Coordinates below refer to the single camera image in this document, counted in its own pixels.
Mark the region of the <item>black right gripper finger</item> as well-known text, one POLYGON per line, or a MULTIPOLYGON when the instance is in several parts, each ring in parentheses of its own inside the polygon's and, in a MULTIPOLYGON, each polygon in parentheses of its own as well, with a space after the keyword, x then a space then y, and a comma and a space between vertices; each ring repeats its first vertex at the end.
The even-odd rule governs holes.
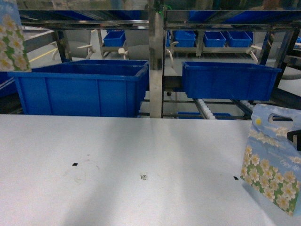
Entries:
POLYGON ((296 145, 298 151, 301 151, 301 130, 288 132, 287 139, 296 145))

